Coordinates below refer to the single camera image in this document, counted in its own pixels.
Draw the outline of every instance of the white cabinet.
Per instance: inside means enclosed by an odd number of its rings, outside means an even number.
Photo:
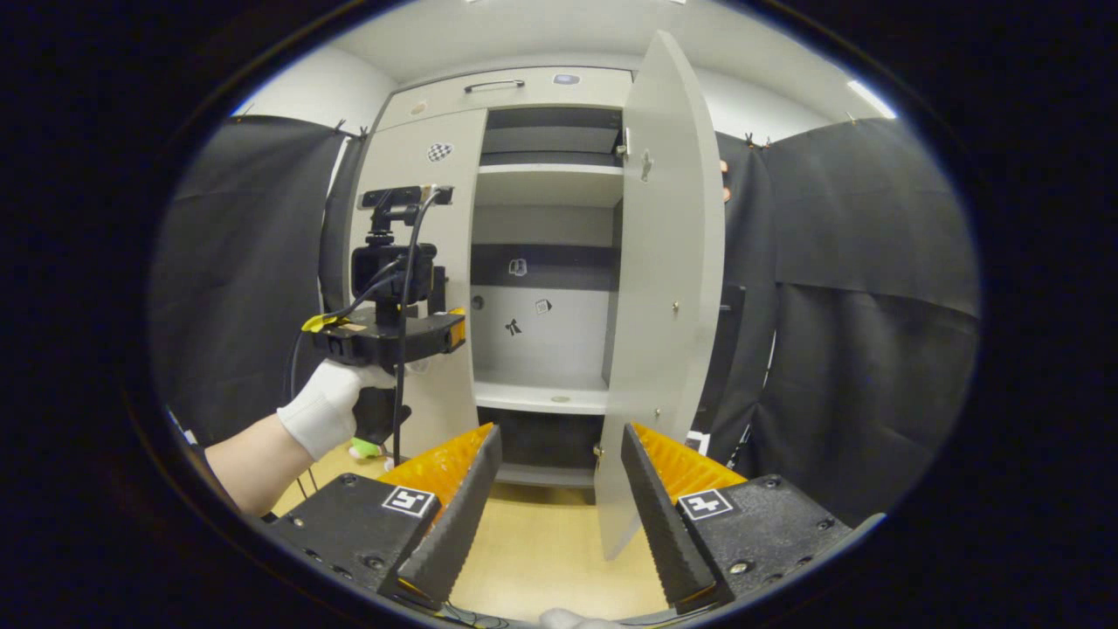
[[[552,82],[566,70],[582,82]],[[464,90],[522,77],[532,80]],[[596,422],[596,470],[593,459],[581,471],[550,475],[512,461],[505,478],[593,483],[609,557],[638,525],[620,465],[623,427],[641,422],[684,440],[710,361],[723,259],[718,150],[693,70],[671,36],[657,32],[636,80],[629,77],[528,68],[398,93],[369,142],[358,189],[360,197],[455,185],[453,204],[432,209],[420,239],[438,247],[447,307],[466,308],[467,342],[408,378],[414,414],[401,455],[475,428],[476,407],[522,413],[528,423],[532,413],[540,421],[561,414],[565,427]],[[531,124],[540,112],[563,120]],[[624,160],[612,154],[622,137]],[[435,144],[453,152],[430,161]],[[357,247],[369,212],[354,212]],[[407,235],[397,231],[399,240]]]

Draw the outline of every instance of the ceiling light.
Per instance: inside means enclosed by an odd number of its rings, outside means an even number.
[[[866,103],[870,103],[871,105],[873,105],[873,108],[875,108],[879,112],[881,112],[881,115],[883,115],[885,117],[897,117],[897,114],[893,113],[893,109],[889,108],[889,105],[887,105],[884,103],[884,101],[882,101],[881,98],[879,98],[878,96],[875,96],[873,94],[873,92],[870,92],[869,89],[866,89],[865,85],[862,85],[861,83],[859,83],[856,80],[851,80],[846,85],[851,89],[853,89],[854,92],[856,92],[859,96],[865,98]]]

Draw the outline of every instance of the green object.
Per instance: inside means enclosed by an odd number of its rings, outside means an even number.
[[[377,446],[376,444],[372,444],[370,441],[366,441],[363,439],[358,439],[356,437],[353,438],[353,450],[358,455],[360,455],[360,456],[362,456],[362,457],[364,457],[367,459],[371,459],[373,457],[379,457],[380,454],[381,454],[380,447]]]

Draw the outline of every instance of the gloved hand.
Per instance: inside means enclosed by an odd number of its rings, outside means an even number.
[[[540,614],[544,629],[625,629],[622,625],[604,618],[586,618],[569,609],[553,608]]]
[[[291,404],[276,409],[280,423],[315,461],[357,432],[353,406],[362,389],[392,389],[396,377],[379,365],[352,368],[323,361]]]

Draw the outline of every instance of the wooden floor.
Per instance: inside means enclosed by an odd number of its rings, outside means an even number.
[[[377,478],[383,458],[358,461],[337,448],[311,471],[319,486],[343,473]],[[310,475],[302,477],[307,495]],[[598,518],[580,490],[494,484],[470,556],[451,602],[486,616],[538,621],[553,607],[588,617],[619,619],[667,607],[639,531],[613,562],[601,556]],[[276,505],[283,515],[303,501],[292,485]]]

